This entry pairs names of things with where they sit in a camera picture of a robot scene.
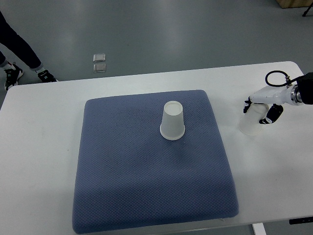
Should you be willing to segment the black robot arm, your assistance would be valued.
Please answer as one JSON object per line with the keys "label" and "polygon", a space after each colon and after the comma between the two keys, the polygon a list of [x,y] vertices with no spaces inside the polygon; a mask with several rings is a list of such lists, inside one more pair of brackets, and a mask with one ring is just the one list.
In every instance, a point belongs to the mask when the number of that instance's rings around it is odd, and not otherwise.
{"label": "black robot arm", "polygon": [[307,105],[313,104],[313,73],[297,77],[296,100]]}

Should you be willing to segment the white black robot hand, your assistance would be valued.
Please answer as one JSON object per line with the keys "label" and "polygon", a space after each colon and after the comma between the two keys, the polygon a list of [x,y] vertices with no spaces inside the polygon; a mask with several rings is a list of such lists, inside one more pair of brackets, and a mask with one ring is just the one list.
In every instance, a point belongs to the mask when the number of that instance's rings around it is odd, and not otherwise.
{"label": "white black robot hand", "polygon": [[260,124],[272,124],[281,116],[284,108],[282,104],[302,105],[302,98],[297,85],[273,87],[265,86],[245,100],[244,114],[252,104],[271,104],[266,116],[259,120]]}

